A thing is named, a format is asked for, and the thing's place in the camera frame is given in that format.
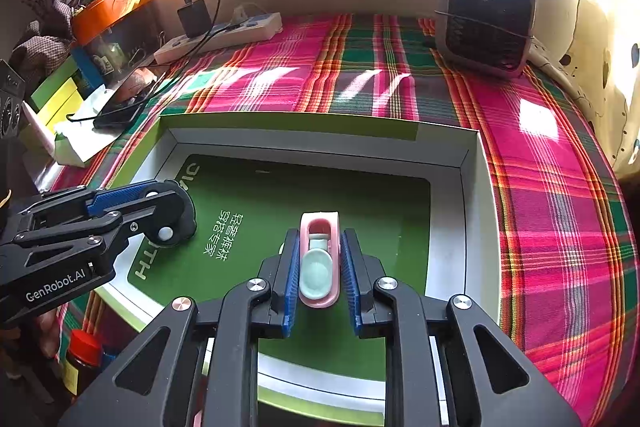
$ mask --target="gray fan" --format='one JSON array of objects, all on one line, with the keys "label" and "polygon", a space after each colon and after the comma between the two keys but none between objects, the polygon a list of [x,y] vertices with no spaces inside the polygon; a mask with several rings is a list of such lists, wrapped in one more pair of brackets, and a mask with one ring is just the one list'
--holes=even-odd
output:
[{"label": "gray fan", "polygon": [[536,0],[439,0],[436,45],[445,58],[501,77],[522,73]]}]

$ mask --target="cloth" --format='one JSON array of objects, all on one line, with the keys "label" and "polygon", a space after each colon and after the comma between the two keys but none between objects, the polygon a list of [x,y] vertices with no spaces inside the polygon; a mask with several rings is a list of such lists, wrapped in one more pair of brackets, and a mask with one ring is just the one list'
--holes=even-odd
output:
[{"label": "cloth", "polygon": [[618,184],[548,78],[527,68],[499,80],[446,64],[424,46],[433,34],[425,19],[287,20],[270,41],[194,58],[130,131],[86,169],[64,169],[56,188],[108,186],[162,113],[336,112],[476,129],[500,231],[500,326],[594,425],[638,343],[638,252]]},{"label": "cloth", "polygon": [[72,38],[71,8],[65,0],[53,0],[43,23],[29,23],[9,58],[26,82],[27,95],[66,60]]}]

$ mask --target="black cable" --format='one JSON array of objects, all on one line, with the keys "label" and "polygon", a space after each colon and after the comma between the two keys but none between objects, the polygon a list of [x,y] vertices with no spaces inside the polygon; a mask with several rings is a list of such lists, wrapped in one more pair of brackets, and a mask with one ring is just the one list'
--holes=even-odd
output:
[{"label": "black cable", "polygon": [[[185,3],[190,3],[191,2],[191,0],[184,0],[184,1],[185,1]],[[201,49],[201,47],[203,47],[207,42],[209,42],[214,36],[218,35],[219,33],[222,33],[223,31],[232,30],[232,29],[235,29],[235,28],[237,28],[239,26],[239,25],[227,25],[227,26],[224,26],[223,28],[220,28],[219,30],[216,30],[213,33],[211,33],[212,29],[216,25],[216,20],[218,19],[218,13],[220,12],[220,3],[221,3],[221,0],[218,0],[218,4],[216,5],[216,12],[213,15],[213,20],[211,22],[211,26],[209,27],[207,32],[202,36],[200,41],[192,49],[190,49],[188,52],[186,52],[184,55],[182,55],[182,57],[176,58],[175,60],[173,60],[173,62],[176,62],[178,60],[182,60],[183,58],[187,57],[188,55],[191,55],[191,56],[195,55]],[[182,67],[180,68],[178,73],[176,73],[174,75],[173,82],[168,82],[164,87],[161,87],[161,89],[150,93],[143,100],[139,100],[138,102],[134,102],[131,105],[127,105],[127,107],[121,107],[121,108],[118,108],[118,109],[114,109],[114,110],[111,110],[111,111],[100,113],[99,114],[100,117],[108,116],[110,114],[117,114],[117,113],[120,113],[120,112],[123,112],[123,111],[131,110],[132,108],[138,107],[139,105],[146,104],[152,98],[155,98],[156,96],[159,96],[160,94],[162,94],[164,92],[167,92],[169,89],[171,89],[171,87],[175,86],[175,84],[177,84],[180,81],[180,76],[182,75],[182,73],[184,72],[184,70],[185,70],[185,68],[187,67],[188,64],[189,64],[189,60],[187,60],[182,65]],[[133,74],[134,71],[140,70],[140,69],[142,69],[142,67],[136,68],[135,70],[131,71],[131,73],[129,73],[129,74],[131,75],[131,74]],[[86,118],[71,118],[72,116],[73,116],[72,114],[68,114],[68,115],[66,115],[66,119],[68,121],[70,121],[70,122],[83,122],[83,121],[95,120],[95,118],[98,117],[98,115],[95,115],[95,116],[88,116]]]}]

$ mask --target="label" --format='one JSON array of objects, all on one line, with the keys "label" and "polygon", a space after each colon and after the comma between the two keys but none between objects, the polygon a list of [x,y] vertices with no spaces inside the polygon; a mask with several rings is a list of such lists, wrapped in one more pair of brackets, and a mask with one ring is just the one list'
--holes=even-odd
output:
[{"label": "label", "polygon": [[85,282],[88,275],[90,275],[88,267],[80,267],[80,269],[71,270],[64,275],[60,274],[56,279],[52,279],[41,287],[25,293],[24,298],[27,301],[26,305],[29,308],[37,306],[40,304],[38,302],[39,299],[48,296],[50,293],[62,293],[62,290],[70,290]]},{"label": "label", "polygon": [[227,260],[229,251],[234,244],[236,234],[242,223],[242,218],[244,217],[242,214],[233,214],[231,220],[229,220],[231,215],[230,210],[220,210],[220,217],[218,217],[215,225],[213,225],[213,233],[211,237],[209,237],[209,242],[204,247],[204,255],[208,255],[209,257],[215,255],[216,259],[220,259],[220,261]]},{"label": "label", "polygon": [[62,367],[62,382],[74,396],[78,396],[78,370],[65,359]]}]

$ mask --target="power strip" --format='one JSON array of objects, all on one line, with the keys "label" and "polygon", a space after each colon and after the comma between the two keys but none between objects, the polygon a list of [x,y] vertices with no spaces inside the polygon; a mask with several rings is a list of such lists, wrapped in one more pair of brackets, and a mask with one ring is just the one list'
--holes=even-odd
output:
[{"label": "power strip", "polygon": [[[216,30],[224,28],[225,24],[216,24],[213,26],[212,33]],[[238,46],[247,44],[248,42],[268,41],[277,32],[282,29],[282,19],[279,13],[267,13],[265,15],[256,15],[245,20],[242,25],[228,32],[221,32],[213,36],[209,41],[200,48],[198,53],[210,52],[220,48],[228,48],[229,46]],[[202,39],[202,35],[187,38],[186,35],[180,35],[171,39],[167,44],[162,46],[154,53],[154,57],[158,64],[166,64],[181,58],[196,47]]]}]

